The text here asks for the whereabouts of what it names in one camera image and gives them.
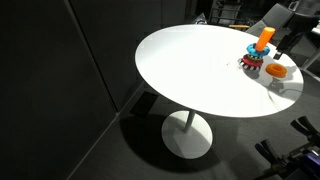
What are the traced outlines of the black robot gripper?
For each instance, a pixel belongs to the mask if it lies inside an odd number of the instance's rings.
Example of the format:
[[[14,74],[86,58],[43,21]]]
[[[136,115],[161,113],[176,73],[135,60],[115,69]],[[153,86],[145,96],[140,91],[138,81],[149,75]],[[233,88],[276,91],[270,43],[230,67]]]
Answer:
[[[304,15],[295,13],[288,22],[287,28],[290,33],[283,37],[276,48],[275,60],[279,60],[283,53],[289,53],[299,38],[310,32],[318,25],[317,15]]]

